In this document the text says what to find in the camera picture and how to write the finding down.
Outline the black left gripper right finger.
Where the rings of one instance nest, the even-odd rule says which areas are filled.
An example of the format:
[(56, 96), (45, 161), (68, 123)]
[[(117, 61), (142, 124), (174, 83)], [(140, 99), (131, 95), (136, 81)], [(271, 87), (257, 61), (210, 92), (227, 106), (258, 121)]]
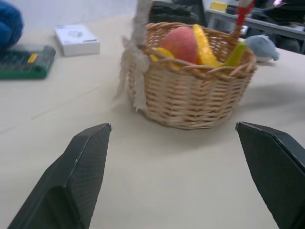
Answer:
[(305, 229), (305, 148), (288, 133), (238, 122), (252, 180), (279, 229)]

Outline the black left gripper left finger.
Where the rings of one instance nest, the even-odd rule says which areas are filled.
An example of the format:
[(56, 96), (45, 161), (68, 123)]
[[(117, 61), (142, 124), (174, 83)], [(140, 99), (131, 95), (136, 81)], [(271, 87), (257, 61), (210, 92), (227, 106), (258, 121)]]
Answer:
[(75, 135), (42, 174), (7, 229), (89, 229), (107, 157), (109, 123)]

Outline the yellow banana with green stem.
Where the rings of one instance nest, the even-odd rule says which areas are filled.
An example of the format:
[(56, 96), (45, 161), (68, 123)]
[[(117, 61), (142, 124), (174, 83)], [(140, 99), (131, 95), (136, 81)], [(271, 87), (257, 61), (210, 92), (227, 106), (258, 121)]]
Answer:
[(245, 53), (247, 49), (247, 44), (245, 42), (239, 42), (234, 50), (232, 51), (231, 55), (229, 56), (228, 60), (225, 62), (218, 62), (216, 57), (214, 56), (213, 52), (210, 50), (209, 52), (206, 52), (206, 60), (207, 64), (212, 67), (236, 67), (239, 65), (241, 58), (243, 54)]

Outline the green screwdriver bit case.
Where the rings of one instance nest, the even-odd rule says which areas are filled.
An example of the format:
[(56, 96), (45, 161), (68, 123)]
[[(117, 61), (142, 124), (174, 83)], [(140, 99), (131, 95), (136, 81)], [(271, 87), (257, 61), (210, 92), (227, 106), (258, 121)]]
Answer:
[(16, 45), (0, 51), (0, 80), (40, 80), (47, 77), (56, 50), (49, 45)]

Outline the grey blue plush shark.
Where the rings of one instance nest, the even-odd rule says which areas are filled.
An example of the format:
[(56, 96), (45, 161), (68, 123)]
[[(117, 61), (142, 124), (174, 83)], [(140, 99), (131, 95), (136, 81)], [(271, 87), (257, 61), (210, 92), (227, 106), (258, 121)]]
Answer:
[(257, 62), (277, 61), (279, 52), (274, 43), (266, 35), (255, 35), (245, 39), (249, 49), (254, 53)]

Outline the beige burlap ribbon bow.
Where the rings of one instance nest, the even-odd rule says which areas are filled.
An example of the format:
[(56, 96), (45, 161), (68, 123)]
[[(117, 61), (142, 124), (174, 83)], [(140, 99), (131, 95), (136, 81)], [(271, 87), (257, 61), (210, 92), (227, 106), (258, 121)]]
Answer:
[(120, 62), (119, 84), (115, 98), (123, 93), (127, 78), (133, 78), (133, 106), (135, 110), (145, 110), (147, 105), (144, 75), (149, 69), (150, 60), (132, 39), (122, 37), (122, 44), (124, 50)]

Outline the white cardboard box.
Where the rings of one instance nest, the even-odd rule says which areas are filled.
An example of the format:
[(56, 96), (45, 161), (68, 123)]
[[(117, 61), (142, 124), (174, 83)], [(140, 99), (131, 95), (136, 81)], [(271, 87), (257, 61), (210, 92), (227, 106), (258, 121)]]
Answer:
[(81, 24), (54, 27), (54, 36), (64, 57), (95, 55), (100, 53), (100, 41)]

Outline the grey background desk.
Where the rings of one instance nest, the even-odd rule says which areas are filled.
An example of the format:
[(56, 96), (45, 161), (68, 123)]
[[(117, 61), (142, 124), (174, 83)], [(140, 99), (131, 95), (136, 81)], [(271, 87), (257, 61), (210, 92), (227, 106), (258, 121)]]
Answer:
[[(219, 19), (222, 21), (230, 22), (230, 23), (236, 23), (237, 15), (228, 14), (224, 11), (218, 11), (218, 10), (211, 10), (207, 9), (205, 11), (208, 16), (210, 16), (208, 27), (214, 28), (215, 27), (215, 20)], [(287, 26), (280, 26), (273, 23), (265, 22), (265, 21), (259, 21), (252, 18), (246, 18), (244, 22), (245, 26), (253, 27), (258, 30), (263, 31), (270, 31), (274, 32), (279, 35), (283, 35), (286, 37), (298, 39), (298, 40), (305, 40), (305, 31), (300, 31), (297, 28), (287, 27)]]

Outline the red yellow peach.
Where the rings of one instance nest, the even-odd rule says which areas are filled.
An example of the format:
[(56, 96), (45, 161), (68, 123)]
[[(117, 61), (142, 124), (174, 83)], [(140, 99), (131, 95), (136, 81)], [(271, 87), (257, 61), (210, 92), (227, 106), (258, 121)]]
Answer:
[(182, 26), (170, 31), (161, 42), (161, 47), (171, 52), (176, 59), (196, 63), (198, 43), (190, 27)]

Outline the blue knitted plush toy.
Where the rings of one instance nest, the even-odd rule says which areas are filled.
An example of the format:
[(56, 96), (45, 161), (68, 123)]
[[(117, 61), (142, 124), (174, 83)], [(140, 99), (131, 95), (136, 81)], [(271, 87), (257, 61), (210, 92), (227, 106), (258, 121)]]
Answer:
[(21, 11), (0, 0), (0, 52), (15, 45), (21, 38), (24, 22)]

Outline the yellow box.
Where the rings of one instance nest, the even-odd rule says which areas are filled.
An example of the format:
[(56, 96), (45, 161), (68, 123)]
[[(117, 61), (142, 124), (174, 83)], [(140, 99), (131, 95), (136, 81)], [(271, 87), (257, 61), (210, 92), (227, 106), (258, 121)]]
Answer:
[(220, 1), (213, 1), (210, 5), (211, 10), (225, 11), (228, 4)]

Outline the black office chair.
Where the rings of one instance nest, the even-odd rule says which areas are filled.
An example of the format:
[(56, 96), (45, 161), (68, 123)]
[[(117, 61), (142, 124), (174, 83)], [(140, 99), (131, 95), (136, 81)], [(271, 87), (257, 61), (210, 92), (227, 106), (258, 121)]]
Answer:
[(207, 26), (202, 0), (156, 0), (149, 13), (149, 23), (181, 22)]

